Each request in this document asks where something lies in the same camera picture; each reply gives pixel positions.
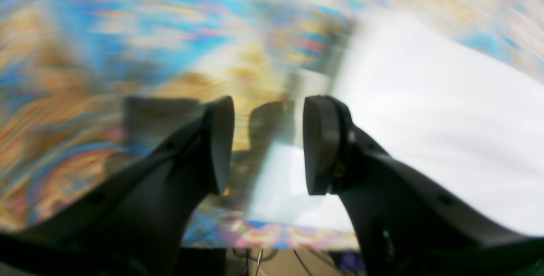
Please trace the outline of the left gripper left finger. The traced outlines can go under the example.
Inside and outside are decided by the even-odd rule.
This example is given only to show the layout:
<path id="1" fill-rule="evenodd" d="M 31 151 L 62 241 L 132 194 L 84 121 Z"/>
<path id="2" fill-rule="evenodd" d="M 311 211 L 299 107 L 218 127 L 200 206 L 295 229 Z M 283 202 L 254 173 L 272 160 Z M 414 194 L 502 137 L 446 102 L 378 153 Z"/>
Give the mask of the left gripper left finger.
<path id="1" fill-rule="evenodd" d="M 170 276 L 189 220 L 227 188 L 233 98 L 170 134 L 146 158 L 53 217 L 1 235 L 1 262 L 33 276 Z"/>

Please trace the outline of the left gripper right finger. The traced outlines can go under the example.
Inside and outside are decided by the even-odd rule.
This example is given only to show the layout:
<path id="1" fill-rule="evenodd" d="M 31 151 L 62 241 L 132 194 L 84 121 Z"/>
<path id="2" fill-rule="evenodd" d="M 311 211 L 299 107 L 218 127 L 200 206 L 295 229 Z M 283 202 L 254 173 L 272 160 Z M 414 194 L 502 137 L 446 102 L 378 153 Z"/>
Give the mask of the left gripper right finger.
<path id="1" fill-rule="evenodd" d="M 308 193 L 338 195 L 369 276 L 542 276 L 541 237 L 499 225 L 392 157 L 340 100 L 305 98 L 303 148 Z"/>

